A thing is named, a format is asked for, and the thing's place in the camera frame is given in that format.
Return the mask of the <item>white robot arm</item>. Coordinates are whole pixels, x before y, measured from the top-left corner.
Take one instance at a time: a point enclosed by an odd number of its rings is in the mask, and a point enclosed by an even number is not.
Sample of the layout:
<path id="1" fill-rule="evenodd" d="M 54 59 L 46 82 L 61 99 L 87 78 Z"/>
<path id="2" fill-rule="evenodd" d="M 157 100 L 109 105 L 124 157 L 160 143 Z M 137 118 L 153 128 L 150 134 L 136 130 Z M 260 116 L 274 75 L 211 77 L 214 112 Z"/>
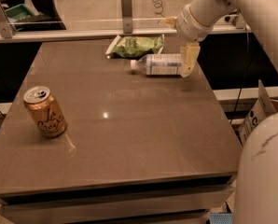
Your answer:
<path id="1" fill-rule="evenodd" d="M 234 9 L 240 10 L 278 72 L 278 0 L 192 0 L 165 21 L 187 42 L 201 42 Z M 278 111 L 262 84 L 240 138 L 233 224 L 278 224 Z"/>

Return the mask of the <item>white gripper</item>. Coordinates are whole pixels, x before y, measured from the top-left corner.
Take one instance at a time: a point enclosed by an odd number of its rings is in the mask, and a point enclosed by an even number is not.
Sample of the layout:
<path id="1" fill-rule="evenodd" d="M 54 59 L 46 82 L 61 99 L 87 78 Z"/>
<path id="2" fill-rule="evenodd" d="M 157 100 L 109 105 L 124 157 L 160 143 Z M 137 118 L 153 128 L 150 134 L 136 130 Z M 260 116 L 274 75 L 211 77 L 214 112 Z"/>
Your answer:
<path id="1" fill-rule="evenodd" d="M 159 24 L 175 29 L 187 43 L 180 48 L 181 77 L 189 77 L 197 62 L 200 53 L 200 44 L 213 30 L 213 27 L 204 26 L 196 21 L 190 11 L 190 5 L 186 5 L 176 17 L 162 18 Z"/>

